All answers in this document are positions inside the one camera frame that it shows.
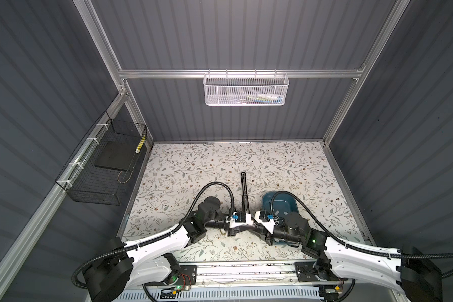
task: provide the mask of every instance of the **dark gray panel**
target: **dark gray panel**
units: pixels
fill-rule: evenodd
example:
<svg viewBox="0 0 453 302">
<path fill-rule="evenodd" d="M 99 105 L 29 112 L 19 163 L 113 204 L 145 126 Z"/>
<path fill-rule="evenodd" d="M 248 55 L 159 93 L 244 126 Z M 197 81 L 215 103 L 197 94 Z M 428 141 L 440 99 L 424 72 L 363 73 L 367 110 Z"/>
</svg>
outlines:
<svg viewBox="0 0 453 302">
<path fill-rule="evenodd" d="M 98 1 L 123 69 L 344 69 L 394 0 Z"/>
<path fill-rule="evenodd" d="M 291 79 L 283 106 L 207 106 L 201 79 L 129 79 L 155 141 L 322 138 L 350 79 Z"/>
<path fill-rule="evenodd" d="M 116 94 L 72 1 L 0 1 L 0 260 Z M 82 251 L 86 257 L 97 252 L 96 237 L 102 244 L 114 235 L 122 212 L 124 207 L 66 200 L 53 219 L 59 222 L 47 228 L 32 254 L 47 250 L 48 264 L 59 265 L 62 254 L 81 261 Z M 11 288 L 22 288 L 24 297 L 64 293 L 71 268 L 44 267 L 44 259 L 28 259 Z M 44 287 L 47 279 L 62 284 Z M 83 300 L 85 294 L 71 295 Z"/>
<path fill-rule="evenodd" d="M 453 252 L 453 1 L 410 3 L 331 148 L 379 245 Z"/>
</svg>

